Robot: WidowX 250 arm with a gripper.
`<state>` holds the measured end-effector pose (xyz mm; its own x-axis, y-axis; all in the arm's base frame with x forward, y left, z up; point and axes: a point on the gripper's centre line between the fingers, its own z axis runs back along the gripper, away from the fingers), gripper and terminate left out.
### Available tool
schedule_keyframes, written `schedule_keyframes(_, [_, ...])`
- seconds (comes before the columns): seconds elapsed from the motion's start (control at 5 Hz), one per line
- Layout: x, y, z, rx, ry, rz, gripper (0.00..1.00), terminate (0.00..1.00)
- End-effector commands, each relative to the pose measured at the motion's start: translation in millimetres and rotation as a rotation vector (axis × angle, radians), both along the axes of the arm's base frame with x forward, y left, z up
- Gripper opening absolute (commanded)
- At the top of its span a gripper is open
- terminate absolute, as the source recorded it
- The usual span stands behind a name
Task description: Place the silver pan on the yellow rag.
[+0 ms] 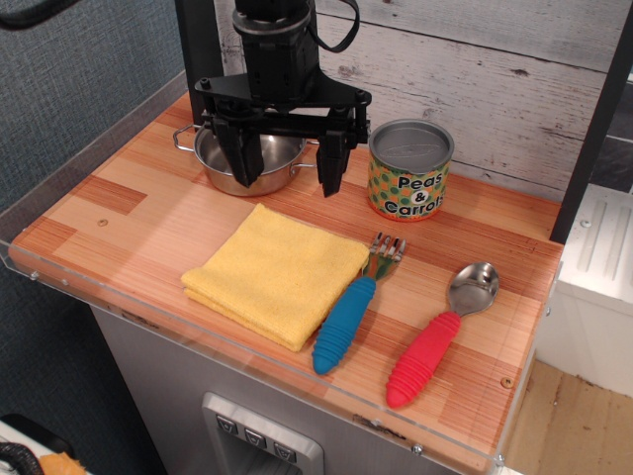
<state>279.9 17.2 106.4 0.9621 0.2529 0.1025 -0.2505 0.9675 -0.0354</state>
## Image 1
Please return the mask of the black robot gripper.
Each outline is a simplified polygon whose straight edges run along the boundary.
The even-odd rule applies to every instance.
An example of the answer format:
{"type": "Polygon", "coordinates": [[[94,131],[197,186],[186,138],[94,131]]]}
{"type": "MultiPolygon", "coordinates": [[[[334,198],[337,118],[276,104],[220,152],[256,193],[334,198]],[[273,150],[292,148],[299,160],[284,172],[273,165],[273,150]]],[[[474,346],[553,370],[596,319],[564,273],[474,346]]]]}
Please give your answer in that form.
{"type": "Polygon", "coordinates": [[[317,32],[314,10],[236,10],[246,70],[203,77],[203,121],[212,130],[234,179],[250,187],[264,161],[258,134],[317,139],[318,181],[325,198],[339,192],[350,151],[369,138],[369,92],[327,77],[319,53],[340,53],[360,29],[355,19],[346,36],[329,46],[317,32]]]}

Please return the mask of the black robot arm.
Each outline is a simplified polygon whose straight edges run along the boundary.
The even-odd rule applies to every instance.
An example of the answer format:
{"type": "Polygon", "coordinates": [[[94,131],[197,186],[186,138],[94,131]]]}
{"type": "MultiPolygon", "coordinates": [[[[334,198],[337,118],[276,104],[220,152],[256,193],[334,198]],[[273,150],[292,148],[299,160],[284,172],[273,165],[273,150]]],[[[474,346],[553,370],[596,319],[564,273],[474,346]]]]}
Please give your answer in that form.
{"type": "Polygon", "coordinates": [[[233,27],[246,70],[199,79],[211,130],[236,182],[250,187],[264,171],[263,135],[315,139],[324,196],[338,192],[351,150],[369,138],[369,92],[327,77],[319,65],[326,43],[312,1],[238,1],[233,27]]]}

